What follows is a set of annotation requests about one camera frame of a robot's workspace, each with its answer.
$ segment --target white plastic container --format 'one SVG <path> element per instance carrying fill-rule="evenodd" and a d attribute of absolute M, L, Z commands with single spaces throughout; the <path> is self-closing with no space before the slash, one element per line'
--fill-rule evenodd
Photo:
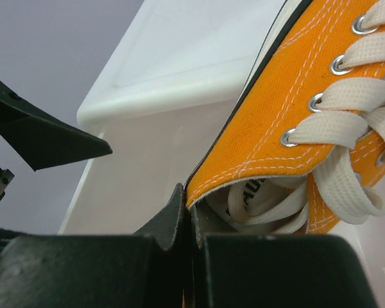
<path fill-rule="evenodd" d="M 166 204 L 224 125 L 283 2 L 145 0 L 78 111 L 114 154 L 87 164 L 61 233 L 132 233 Z M 332 233 L 385 307 L 385 218 Z"/>

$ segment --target silver grommet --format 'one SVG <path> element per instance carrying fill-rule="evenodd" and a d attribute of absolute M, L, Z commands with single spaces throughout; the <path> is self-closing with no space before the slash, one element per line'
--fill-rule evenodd
<path fill-rule="evenodd" d="M 377 162 L 375 163 L 376 166 L 383 166 L 385 163 L 385 150 L 378 156 Z"/>
<path fill-rule="evenodd" d="M 322 92 L 315 94 L 308 102 L 308 109 L 312 112 L 320 112 L 321 109 L 317 108 L 317 104 L 321 103 Z"/>
<path fill-rule="evenodd" d="M 292 148 L 293 146 L 297 146 L 295 143 L 290 143 L 288 141 L 289 135 L 291 135 L 293 132 L 295 132 L 295 128 L 292 128 L 290 130 L 287 130 L 285 133 L 281 136 L 281 143 L 283 146 L 286 146 L 287 148 Z"/>
<path fill-rule="evenodd" d="M 362 177 L 358 172 L 354 172 L 355 177 L 357 178 L 358 182 L 361 183 Z"/>
<path fill-rule="evenodd" d="M 379 29 L 379 27 L 373 27 L 369 29 L 362 28 L 362 21 L 364 20 L 364 18 L 365 15 L 361 15 L 354 21 L 354 23 L 352 24 L 352 32 L 358 35 L 366 35 L 373 33 Z"/>
<path fill-rule="evenodd" d="M 340 69 L 339 66 L 342 64 L 342 59 L 344 59 L 344 55 L 337 56 L 334 61 L 332 61 L 331 65 L 329 66 L 329 70 L 334 75 L 344 75 L 348 74 L 351 69 Z"/>

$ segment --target gray wall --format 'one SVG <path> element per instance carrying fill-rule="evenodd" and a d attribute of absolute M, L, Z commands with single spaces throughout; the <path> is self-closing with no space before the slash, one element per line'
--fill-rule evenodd
<path fill-rule="evenodd" d="M 0 1 L 0 80 L 77 126 L 76 112 L 143 0 Z M 33 172 L 0 137 L 0 166 L 15 179 L 0 227 L 56 233 L 85 162 Z"/>

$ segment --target shoe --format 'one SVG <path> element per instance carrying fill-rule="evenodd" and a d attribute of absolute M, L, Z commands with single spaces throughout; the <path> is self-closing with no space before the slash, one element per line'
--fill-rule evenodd
<path fill-rule="evenodd" d="M 187 182 L 244 233 L 324 234 L 385 215 L 385 0 L 286 1 Z"/>

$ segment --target shoelace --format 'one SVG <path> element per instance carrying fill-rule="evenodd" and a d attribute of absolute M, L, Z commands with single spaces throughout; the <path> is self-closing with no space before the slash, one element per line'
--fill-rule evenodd
<path fill-rule="evenodd" d="M 352 29 L 363 37 L 333 61 L 332 73 L 347 74 L 358 65 L 385 62 L 385 32 L 376 33 L 383 24 L 385 0 L 380 0 L 355 21 Z M 282 143 L 286 146 L 335 145 L 330 155 L 312 171 L 325 204 L 341 220 L 351 224 L 364 223 L 368 216 L 384 215 L 384 198 L 375 189 L 360 184 L 352 169 L 349 151 L 370 130 L 376 131 L 385 142 L 385 77 L 383 80 L 367 77 L 339 80 L 315 95 L 309 108 L 314 113 L 287 131 Z M 347 110 L 358 110 L 359 114 Z M 377 164 L 385 164 L 385 152 Z M 228 210 L 233 220 L 255 226 L 296 214 L 275 231 L 281 234 L 296 232 L 306 224 L 306 176 L 268 178 L 248 205 L 243 200 L 246 183 L 233 184 L 228 193 Z M 286 189 L 293 192 L 287 195 Z"/>

